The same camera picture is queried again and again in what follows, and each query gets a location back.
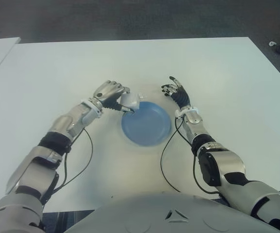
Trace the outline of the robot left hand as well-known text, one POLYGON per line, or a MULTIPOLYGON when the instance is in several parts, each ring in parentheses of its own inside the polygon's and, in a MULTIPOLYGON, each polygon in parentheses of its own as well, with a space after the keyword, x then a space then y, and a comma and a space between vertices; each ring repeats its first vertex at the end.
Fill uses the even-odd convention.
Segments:
POLYGON ((93 97, 97 99, 104 108, 124 113, 134 113, 134 110, 130 107, 126 107, 117 101, 123 94, 126 93, 130 93, 130 89, 128 87, 124 87, 116 81, 107 80, 95 90, 93 97))

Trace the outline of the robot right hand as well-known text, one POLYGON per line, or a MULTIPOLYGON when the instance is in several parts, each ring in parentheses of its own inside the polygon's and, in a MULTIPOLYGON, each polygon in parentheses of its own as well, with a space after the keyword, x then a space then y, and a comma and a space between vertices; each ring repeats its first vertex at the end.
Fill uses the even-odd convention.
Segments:
POLYGON ((166 97, 171 97, 180 109, 191 106, 189 96, 182 84, 173 76, 170 76, 169 79, 174 84, 162 85, 161 89, 163 94, 166 97))

